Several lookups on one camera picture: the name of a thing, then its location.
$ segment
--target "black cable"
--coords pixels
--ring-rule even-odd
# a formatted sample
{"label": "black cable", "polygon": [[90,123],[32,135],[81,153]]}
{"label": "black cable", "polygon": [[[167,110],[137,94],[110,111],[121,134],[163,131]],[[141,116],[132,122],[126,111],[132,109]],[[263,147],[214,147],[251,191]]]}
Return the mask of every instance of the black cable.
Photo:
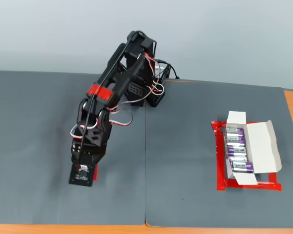
{"label": "black cable", "polygon": [[107,77],[109,76],[109,74],[112,72],[113,68],[115,67],[115,65],[117,63],[119,63],[121,61],[121,58],[122,58],[122,55],[125,51],[125,49],[128,47],[129,43],[131,42],[131,40],[133,39],[133,37],[136,35],[136,34],[142,34],[145,36],[145,33],[141,32],[141,31],[135,31],[131,37],[128,39],[126,45],[124,46],[124,48],[122,49],[122,51],[120,52],[120,54],[118,55],[116,61],[114,62],[113,66],[111,66],[111,68],[109,69],[107,75],[104,77],[103,81],[101,82],[99,88],[97,89],[97,91],[95,92],[95,94],[92,95],[91,97],[91,100],[90,100],[90,106],[89,106],[89,111],[88,111],[88,114],[87,114],[87,117],[86,117],[86,123],[84,124],[84,132],[83,132],[83,138],[82,138],[82,141],[81,141],[81,144],[80,144],[80,151],[79,151],[79,162],[80,162],[80,159],[81,159],[81,156],[82,156],[82,152],[84,150],[84,139],[85,139],[85,136],[86,136],[86,131],[87,131],[87,126],[88,126],[88,122],[89,122],[89,117],[90,117],[90,111],[91,111],[91,108],[92,108],[92,104],[93,104],[93,101],[96,97],[96,94],[98,93],[100,87],[102,86],[102,84],[104,83],[104,81],[107,79]]}
{"label": "black cable", "polygon": [[160,59],[156,59],[156,61],[157,61],[158,63],[166,64],[167,66],[169,66],[169,67],[174,71],[174,73],[175,73],[175,76],[176,76],[175,79],[180,79],[180,77],[177,76],[177,73],[176,73],[175,69],[173,68],[173,66],[172,66],[170,63],[165,62],[165,61],[160,60]]}

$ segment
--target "red label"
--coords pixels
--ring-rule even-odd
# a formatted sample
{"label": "red label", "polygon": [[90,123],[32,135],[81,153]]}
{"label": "red label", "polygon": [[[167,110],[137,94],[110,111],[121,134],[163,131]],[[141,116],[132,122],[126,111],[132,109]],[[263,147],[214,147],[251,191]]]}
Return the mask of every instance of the red label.
{"label": "red label", "polygon": [[102,98],[105,101],[108,101],[113,92],[103,86],[100,86],[98,84],[93,84],[88,90],[88,94],[93,95],[95,93],[96,93],[96,96]]}

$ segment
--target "wooden table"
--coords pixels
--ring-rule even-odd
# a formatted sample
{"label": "wooden table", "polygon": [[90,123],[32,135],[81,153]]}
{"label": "wooden table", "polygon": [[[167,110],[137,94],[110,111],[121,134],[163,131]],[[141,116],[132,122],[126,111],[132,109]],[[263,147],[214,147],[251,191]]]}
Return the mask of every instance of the wooden table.
{"label": "wooden table", "polygon": [[[293,120],[293,91],[284,91]],[[238,229],[238,228],[155,228],[141,226],[79,226],[79,225],[23,225],[0,224],[0,234],[293,234],[293,229]]]}

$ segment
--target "red tape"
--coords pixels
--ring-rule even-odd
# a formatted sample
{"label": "red tape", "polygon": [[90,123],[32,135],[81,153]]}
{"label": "red tape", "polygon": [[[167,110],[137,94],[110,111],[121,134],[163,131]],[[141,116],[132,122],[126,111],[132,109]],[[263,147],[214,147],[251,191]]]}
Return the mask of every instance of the red tape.
{"label": "red tape", "polygon": [[98,84],[93,84],[93,85],[90,87],[90,89],[88,90],[87,93],[88,93],[89,95],[93,95],[93,94],[95,94],[96,92],[97,92],[96,96],[102,98],[102,99],[105,100],[105,101],[108,101],[109,98],[111,97],[112,93],[113,93],[111,90],[109,90],[109,89],[107,89],[107,88],[105,88],[105,87],[103,87],[103,86],[100,86],[100,85],[98,85]]}
{"label": "red tape", "polygon": [[257,185],[239,185],[235,179],[226,179],[224,141],[221,127],[225,127],[227,122],[213,121],[213,127],[216,139],[216,173],[217,173],[217,191],[225,191],[226,188],[238,189],[265,189],[273,191],[282,191],[282,184],[277,182],[277,173],[268,173],[269,181],[258,181]]}
{"label": "red tape", "polygon": [[98,165],[96,164],[94,167],[93,180],[97,180],[97,175],[98,175]]}

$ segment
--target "battery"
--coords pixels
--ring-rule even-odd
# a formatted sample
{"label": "battery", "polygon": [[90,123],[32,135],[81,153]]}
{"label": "battery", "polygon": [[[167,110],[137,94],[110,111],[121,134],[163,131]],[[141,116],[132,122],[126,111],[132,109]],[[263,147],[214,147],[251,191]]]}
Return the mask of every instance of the battery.
{"label": "battery", "polygon": [[253,173],[253,164],[251,162],[231,162],[232,170],[234,172],[246,172],[246,173]]}
{"label": "battery", "polygon": [[228,136],[227,145],[230,146],[245,146],[245,138],[239,136]]}
{"label": "battery", "polygon": [[226,128],[226,135],[228,137],[244,137],[243,128]]}
{"label": "battery", "polygon": [[245,147],[239,146],[227,146],[227,152],[229,156],[246,156]]}
{"label": "battery", "polygon": [[247,162],[248,158],[245,156],[229,156],[230,162],[235,161],[235,162]]}

